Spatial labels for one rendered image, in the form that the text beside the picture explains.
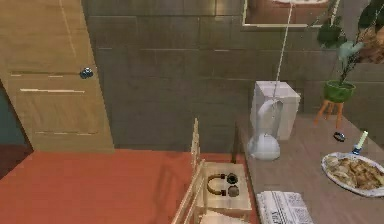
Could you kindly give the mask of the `white plate with food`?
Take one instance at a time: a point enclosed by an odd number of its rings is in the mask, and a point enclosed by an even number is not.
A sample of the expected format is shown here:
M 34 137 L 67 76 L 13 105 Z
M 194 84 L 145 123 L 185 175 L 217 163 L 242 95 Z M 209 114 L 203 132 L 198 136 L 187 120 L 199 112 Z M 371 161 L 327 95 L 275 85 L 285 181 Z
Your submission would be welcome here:
M 365 197 L 384 197 L 384 167 L 364 156 L 334 152 L 321 160 L 326 176 L 338 186 Z

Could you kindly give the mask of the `brown black headphones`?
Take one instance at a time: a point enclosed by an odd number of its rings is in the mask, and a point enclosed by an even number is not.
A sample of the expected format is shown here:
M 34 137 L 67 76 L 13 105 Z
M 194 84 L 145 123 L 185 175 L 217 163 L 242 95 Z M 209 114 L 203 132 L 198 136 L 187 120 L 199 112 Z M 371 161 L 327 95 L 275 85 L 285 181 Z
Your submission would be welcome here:
M 239 179 L 234 173 L 213 174 L 208 177 L 206 188 L 212 195 L 237 197 L 240 194 L 238 181 Z

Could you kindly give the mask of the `white desk lamp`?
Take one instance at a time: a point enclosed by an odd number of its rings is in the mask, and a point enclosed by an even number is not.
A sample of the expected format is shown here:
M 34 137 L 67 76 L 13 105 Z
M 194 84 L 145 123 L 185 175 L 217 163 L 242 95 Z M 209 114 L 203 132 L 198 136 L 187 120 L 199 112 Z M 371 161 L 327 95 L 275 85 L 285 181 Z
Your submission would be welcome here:
M 290 9 L 285 25 L 285 34 L 282 43 L 279 64 L 277 68 L 276 78 L 274 81 L 274 88 L 272 92 L 272 98 L 265 100 L 262 104 L 257 103 L 259 98 L 257 94 L 258 84 L 255 84 L 253 91 L 251 118 L 253 118 L 252 124 L 252 137 L 248 142 L 248 151 L 250 156 L 259 160 L 272 161 L 280 157 L 280 145 L 277 140 L 278 130 L 281 121 L 281 113 L 283 109 L 283 102 L 276 97 L 278 84 L 280 82 L 280 72 L 282 66 L 282 60 L 285 52 L 286 41 L 291 25 L 292 11 L 294 7 L 293 0 L 289 0 Z

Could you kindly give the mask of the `light wooden chair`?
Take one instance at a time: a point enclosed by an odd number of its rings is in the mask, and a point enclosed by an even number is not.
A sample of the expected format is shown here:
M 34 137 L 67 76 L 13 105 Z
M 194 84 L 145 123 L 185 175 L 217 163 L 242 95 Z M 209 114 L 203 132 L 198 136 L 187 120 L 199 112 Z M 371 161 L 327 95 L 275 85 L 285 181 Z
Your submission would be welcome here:
M 171 224 L 251 224 L 252 205 L 242 164 L 200 156 L 199 120 L 191 141 L 192 177 Z

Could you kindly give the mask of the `white tissue box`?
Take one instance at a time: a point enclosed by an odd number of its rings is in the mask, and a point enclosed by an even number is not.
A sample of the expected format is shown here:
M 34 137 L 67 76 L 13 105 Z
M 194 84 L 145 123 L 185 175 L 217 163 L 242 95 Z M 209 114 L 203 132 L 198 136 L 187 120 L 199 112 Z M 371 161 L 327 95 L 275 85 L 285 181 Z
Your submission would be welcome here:
M 300 96 L 286 82 L 256 81 L 250 114 L 254 133 L 288 140 L 299 104 Z

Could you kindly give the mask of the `grey wooden table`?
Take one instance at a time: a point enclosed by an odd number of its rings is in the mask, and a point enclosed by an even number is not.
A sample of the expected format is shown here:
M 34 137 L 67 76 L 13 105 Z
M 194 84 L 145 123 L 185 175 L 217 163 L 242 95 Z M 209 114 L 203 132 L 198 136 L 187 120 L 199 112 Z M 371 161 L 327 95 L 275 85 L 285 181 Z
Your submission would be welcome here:
M 253 192 L 301 194 L 315 224 L 384 224 L 384 198 L 356 195 L 333 183 L 322 171 L 321 159 L 325 155 L 350 152 L 361 135 L 347 119 L 341 125 L 346 140 L 336 141 L 334 132 L 332 118 L 314 124 L 310 115 L 297 116 L 290 139 L 280 143 L 278 159 L 246 157 Z

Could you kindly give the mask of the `folded newspaper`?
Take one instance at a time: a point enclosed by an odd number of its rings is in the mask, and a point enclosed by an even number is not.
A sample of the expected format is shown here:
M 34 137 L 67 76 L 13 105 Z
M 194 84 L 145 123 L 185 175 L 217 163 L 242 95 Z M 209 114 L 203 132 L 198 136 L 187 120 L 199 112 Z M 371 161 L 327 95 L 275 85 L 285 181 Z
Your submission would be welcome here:
M 256 201 L 261 224 L 314 224 L 300 193 L 263 191 Z

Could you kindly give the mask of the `green potted house plant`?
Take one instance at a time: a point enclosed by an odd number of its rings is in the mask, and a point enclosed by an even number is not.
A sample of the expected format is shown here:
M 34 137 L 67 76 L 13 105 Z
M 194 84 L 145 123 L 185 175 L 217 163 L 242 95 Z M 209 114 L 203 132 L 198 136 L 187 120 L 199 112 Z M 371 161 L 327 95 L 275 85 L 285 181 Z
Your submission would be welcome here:
M 356 89 L 347 81 L 349 73 L 358 63 L 384 64 L 384 0 L 370 0 L 359 16 L 357 33 L 352 39 L 341 27 L 343 17 L 333 12 L 338 1 L 331 0 L 331 9 L 319 28 L 317 42 L 322 48 L 337 50 L 340 77 L 324 84 L 324 100 L 314 120 L 317 122 L 324 112 L 328 118 L 337 107 L 336 127 L 340 126 L 344 103 Z

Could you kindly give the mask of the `light wooden room door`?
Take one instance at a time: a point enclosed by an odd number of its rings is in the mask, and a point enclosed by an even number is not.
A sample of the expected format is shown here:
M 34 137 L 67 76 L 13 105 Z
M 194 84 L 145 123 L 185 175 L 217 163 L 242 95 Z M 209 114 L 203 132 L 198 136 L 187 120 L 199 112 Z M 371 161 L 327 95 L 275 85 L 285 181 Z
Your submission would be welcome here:
M 34 150 L 114 150 L 81 0 L 0 0 L 0 82 Z

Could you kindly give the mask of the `framed wall picture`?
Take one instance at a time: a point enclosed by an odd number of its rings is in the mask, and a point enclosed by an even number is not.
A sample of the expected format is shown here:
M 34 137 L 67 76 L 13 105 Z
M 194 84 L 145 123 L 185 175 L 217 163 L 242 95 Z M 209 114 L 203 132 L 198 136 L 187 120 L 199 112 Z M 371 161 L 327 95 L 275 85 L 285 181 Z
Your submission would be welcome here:
M 260 28 L 280 28 L 286 24 L 305 27 L 322 21 L 333 0 L 245 0 L 243 24 Z

